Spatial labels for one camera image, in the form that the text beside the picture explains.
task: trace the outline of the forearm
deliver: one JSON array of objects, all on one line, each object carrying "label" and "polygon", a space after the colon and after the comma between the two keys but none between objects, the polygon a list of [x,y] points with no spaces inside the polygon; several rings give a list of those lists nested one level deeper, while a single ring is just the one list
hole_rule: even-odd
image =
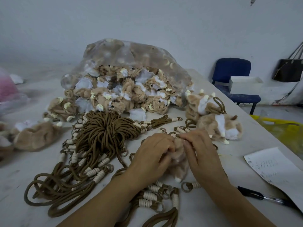
[{"label": "forearm", "polygon": [[99,194],[67,217],[58,227],[114,226],[120,213],[138,191],[130,185],[124,174],[117,176]]},{"label": "forearm", "polygon": [[213,183],[205,190],[234,226],[275,226],[231,184]]}]

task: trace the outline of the black pen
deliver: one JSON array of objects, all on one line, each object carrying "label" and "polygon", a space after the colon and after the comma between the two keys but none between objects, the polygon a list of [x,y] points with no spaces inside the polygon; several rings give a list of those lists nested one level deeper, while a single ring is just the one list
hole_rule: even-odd
[{"label": "black pen", "polygon": [[256,198],[259,200],[267,200],[271,202],[275,202],[277,204],[283,205],[283,206],[288,206],[294,209],[298,210],[298,207],[294,204],[292,200],[287,200],[287,199],[282,199],[282,198],[276,198],[270,195],[264,195],[258,191],[254,191],[251,189],[246,189],[243,187],[238,186],[238,190],[240,193],[246,197],[251,197],[251,198]]}]

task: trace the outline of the white box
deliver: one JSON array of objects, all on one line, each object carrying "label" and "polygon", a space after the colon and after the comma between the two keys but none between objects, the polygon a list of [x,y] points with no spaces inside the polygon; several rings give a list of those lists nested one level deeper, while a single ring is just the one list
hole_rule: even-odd
[{"label": "white box", "polygon": [[260,77],[231,76],[229,91],[232,94],[259,95],[263,81]]}]

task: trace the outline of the gray floor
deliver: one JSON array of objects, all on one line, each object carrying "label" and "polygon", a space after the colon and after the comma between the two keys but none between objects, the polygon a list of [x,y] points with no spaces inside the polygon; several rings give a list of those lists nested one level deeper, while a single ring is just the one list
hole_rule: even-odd
[{"label": "gray floor", "polygon": [[[240,107],[249,114],[251,106]],[[268,118],[291,120],[303,124],[303,108],[297,106],[257,105],[254,115],[263,115]]]}]

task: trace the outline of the white sheet of paper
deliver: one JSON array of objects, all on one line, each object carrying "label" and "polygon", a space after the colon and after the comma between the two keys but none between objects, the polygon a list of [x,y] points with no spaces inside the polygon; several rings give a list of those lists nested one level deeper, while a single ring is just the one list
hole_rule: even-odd
[{"label": "white sheet of paper", "polygon": [[303,212],[303,171],[277,147],[260,150],[244,158],[258,175],[286,193]]}]

